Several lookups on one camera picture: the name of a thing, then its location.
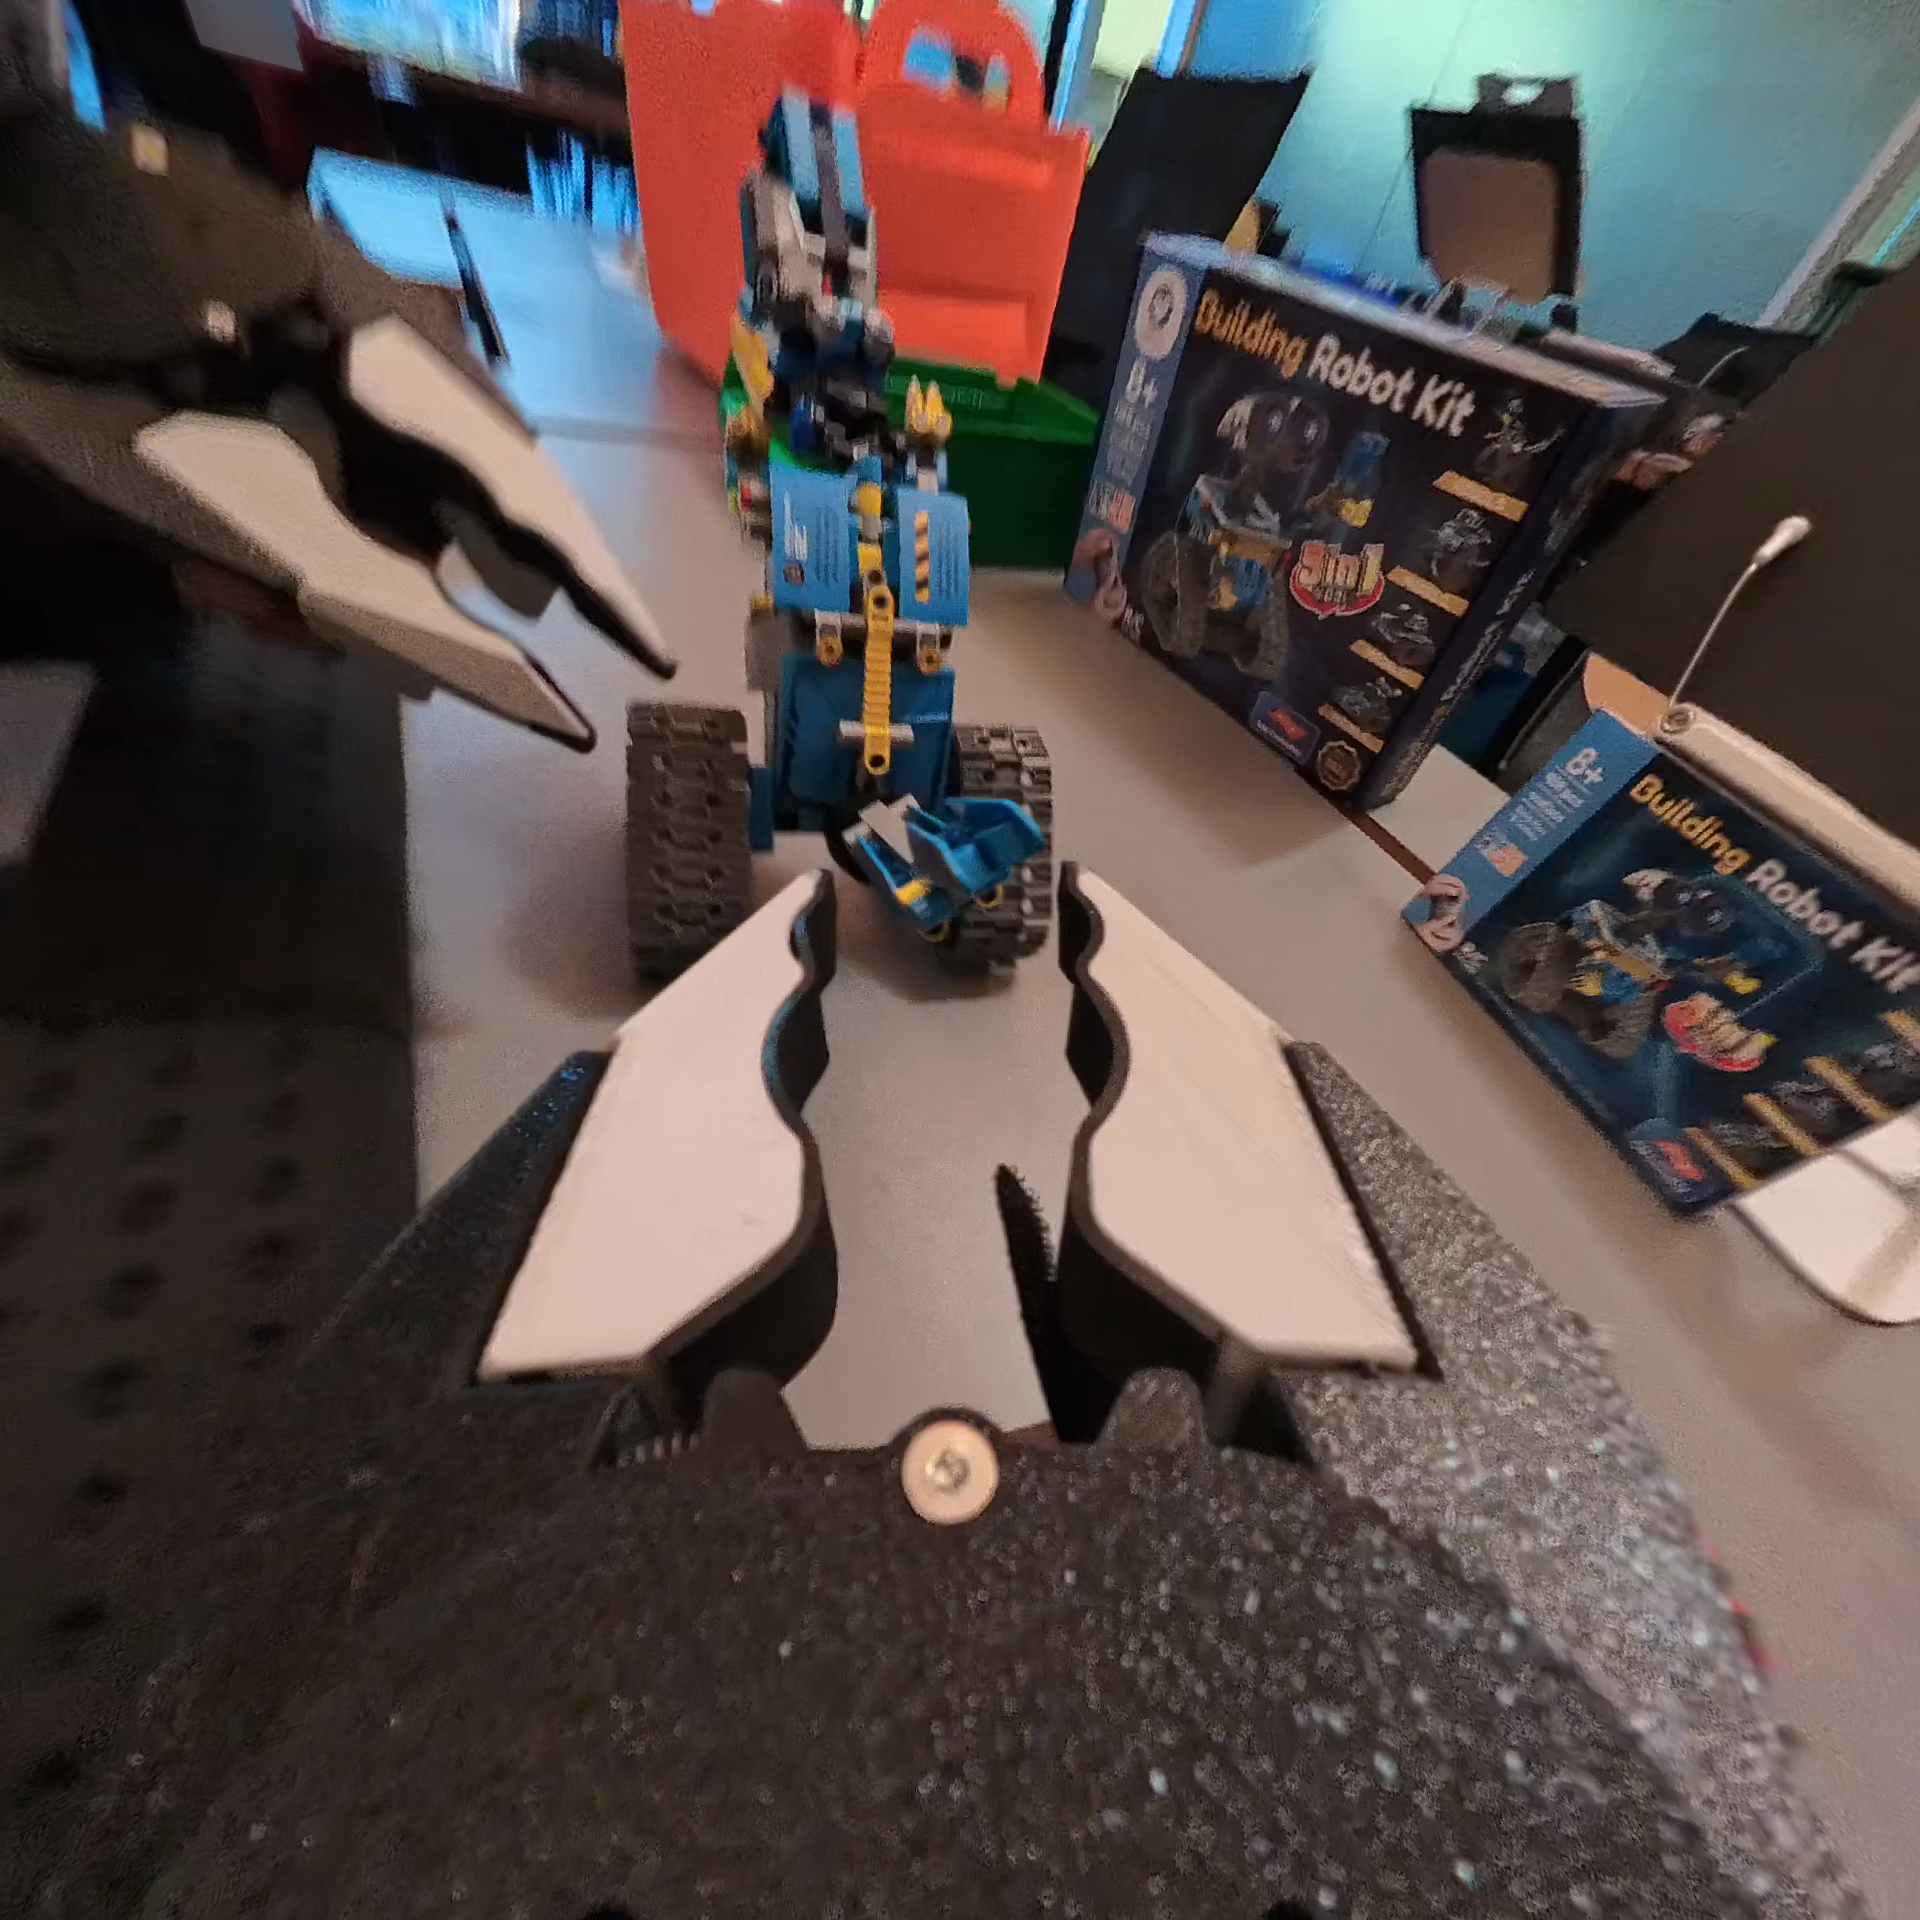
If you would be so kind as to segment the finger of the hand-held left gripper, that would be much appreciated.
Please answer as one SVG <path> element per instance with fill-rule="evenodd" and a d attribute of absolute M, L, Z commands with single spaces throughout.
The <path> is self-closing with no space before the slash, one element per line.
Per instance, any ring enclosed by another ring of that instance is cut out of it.
<path fill-rule="evenodd" d="M 499 718 L 577 754 L 598 740 L 588 716 L 512 636 L 447 598 L 431 569 L 361 530 L 327 492 L 319 468 L 263 419 L 177 412 L 135 439 L 158 470 L 295 581 L 306 623 L 361 641 Z"/>
<path fill-rule="evenodd" d="M 395 317 L 345 345 L 345 395 L 433 468 L 433 507 L 474 569 L 534 617 L 552 596 L 659 680 L 679 667 L 605 527 L 514 409 Z"/>

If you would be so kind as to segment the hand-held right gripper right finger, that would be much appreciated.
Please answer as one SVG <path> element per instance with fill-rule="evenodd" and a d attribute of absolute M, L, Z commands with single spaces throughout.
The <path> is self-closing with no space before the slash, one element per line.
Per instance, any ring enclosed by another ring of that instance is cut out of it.
<path fill-rule="evenodd" d="M 1185 1374 L 1209 1435 L 1263 1428 L 1291 1374 L 1422 1371 L 1422 1334 L 1366 1224 L 1304 1050 L 1084 862 L 1058 876 L 1070 1144 L 1058 1325 L 1094 1385 Z"/>

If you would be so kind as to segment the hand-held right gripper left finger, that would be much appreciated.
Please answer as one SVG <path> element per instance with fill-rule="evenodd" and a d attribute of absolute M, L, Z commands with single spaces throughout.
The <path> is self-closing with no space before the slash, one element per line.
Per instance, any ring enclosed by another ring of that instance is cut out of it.
<path fill-rule="evenodd" d="M 669 1364 L 807 1248 L 825 1224 L 804 1127 L 817 1066 L 778 1045 L 834 977 L 834 878 L 813 870 L 613 1032 L 476 1378 Z"/>

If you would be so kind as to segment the blue tracked toy robot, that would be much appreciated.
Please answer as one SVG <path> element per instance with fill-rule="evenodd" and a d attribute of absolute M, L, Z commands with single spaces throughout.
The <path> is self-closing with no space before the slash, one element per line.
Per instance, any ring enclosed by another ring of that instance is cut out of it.
<path fill-rule="evenodd" d="M 738 221 L 725 481 L 765 551 L 743 629 L 765 754 L 734 707 L 630 707 L 637 980 L 672 983 L 738 931 L 783 834 L 817 834 L 947 967 L 1011 971 L 1051 927 L 1051 756 L 1035 728 L 956 718 L 970 516 L 943 390 L 912 380 L 889 419 L 894 327 L 852 111 L 783 90 Z"/>

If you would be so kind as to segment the grey desk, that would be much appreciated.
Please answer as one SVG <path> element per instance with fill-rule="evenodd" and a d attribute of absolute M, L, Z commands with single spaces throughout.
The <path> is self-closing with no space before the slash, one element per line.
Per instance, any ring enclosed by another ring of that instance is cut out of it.
<path fill-rule="evenodd" d="M 552 604 L 534 653 L 598 724 L 565 754 L 405 709 L 420 1191 L 637 1006 L 623 756 L 641 675 Z M 1916 1917 L 1916 1334 L 1811 1295 L 1735 1213 L 1675 1220 L 1419 953 L 1397 852 L 1139 658 L 1053 575 L 981 575 L 959 707 L 1035 724 L 1058 847 L 1291 1036 L 1326 1045 L 1608 1342 L 1758 1614 L 1801 1779 L 1877 1917 Z M 1058 1220 L 1084 1111 L 1051 958 L 970 991 L 840 887 L 807 1104 L 840 1306 L 791 1404 L 873 1444 L 936 1404 L 1035 1424 L 995 1171 Z"/>

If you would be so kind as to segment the bookshelf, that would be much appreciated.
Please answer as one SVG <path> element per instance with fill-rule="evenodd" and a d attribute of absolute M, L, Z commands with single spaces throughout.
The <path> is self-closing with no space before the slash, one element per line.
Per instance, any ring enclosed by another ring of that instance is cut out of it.
<path fill-rule="evenodd" d="M 615 2 L 295 2 L 317 148 L 637 232 Z"/>

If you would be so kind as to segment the black perforated board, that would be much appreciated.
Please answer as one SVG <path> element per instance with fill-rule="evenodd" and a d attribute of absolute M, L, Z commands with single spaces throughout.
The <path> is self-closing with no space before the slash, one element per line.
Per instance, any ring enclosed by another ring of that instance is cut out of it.
<path fill-rule="evenodd" d="M 403 718 L 208 629 L 101 667 L 2 885 L 2 1917 L 66 1910 L 195 1529 L 420 1196 Z"/>

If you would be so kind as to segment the flat robot kit box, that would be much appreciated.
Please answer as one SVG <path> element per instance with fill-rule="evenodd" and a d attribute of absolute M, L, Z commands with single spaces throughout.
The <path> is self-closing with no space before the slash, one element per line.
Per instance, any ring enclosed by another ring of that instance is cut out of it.
<path fill-rule="evenodd" d="M 1916 1110 L 1916 908 L 1603 709 L 1404 919 L 1672 1213 Z"/>

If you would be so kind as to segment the green plastic bin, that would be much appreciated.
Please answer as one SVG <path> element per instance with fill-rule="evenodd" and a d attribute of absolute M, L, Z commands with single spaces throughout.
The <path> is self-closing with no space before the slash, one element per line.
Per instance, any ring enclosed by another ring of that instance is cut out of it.
<path fill-rule="evenodd" d="M 891 426 L 905 421 L 912 380 L 936 385 L 953 417 L 948 488 L 968 503 L 970 575 L 1060 575 L 1084 516 L 1098 412 L 1044 380 L 1000 385 L 995 371 L 905 356 L 882 380 Z"/>

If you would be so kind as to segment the upright robot kit box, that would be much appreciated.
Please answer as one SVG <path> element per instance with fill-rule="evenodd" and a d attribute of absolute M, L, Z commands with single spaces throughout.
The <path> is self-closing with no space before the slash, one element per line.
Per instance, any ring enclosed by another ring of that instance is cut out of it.
<path fill-rule="evenodd" d="M 1372 812 L 1657 409 L 1615 371 L 1150 232 L 1064 588 Z"/>

